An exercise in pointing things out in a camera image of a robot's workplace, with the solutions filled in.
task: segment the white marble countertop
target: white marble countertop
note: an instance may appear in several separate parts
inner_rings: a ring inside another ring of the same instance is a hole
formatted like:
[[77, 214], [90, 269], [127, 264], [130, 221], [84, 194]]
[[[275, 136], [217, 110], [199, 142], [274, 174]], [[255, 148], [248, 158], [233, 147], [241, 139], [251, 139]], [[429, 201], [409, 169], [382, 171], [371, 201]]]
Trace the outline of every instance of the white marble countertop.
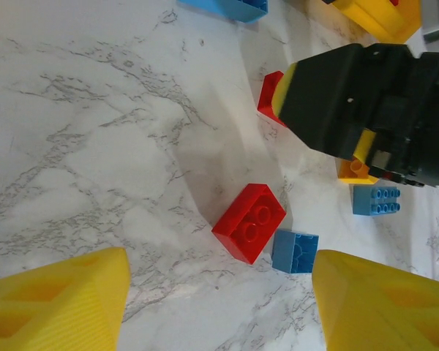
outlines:
[[124, 246], [119, 349], [324, 350], [309, 275], [210, 233], [248, 183], [283, 228], [439, 280], [439, 190], [351, 213], [334, 159], [255, 110], [263, 76], [371, 38], [320, 0], [246, 26], [174, 0], [0, 1], [0, 277]]

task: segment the red lego brick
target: red lego brick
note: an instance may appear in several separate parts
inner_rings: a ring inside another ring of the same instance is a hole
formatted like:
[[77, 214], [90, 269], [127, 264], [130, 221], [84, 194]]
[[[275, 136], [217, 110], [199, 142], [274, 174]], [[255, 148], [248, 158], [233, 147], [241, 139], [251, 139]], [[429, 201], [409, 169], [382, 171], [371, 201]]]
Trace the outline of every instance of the red lego brick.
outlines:
[[248, 184], [212, 232], [237, 260], [253, 264], [286, 212], [265, 184]]
[[283, 72], [280, 71], [276, 71], [265, 76], [262, 85], [262, 92], [260, 93], [260, 99], [258, 100], [257, 110], [258, 112], [263, 113], [265, 116], [273, 119], [275, 122], [285, 126], [285, 124], [274, 115], [273, 109], [271, 108], [271, 98], [273, 97], [275, 88], [282, 77]]

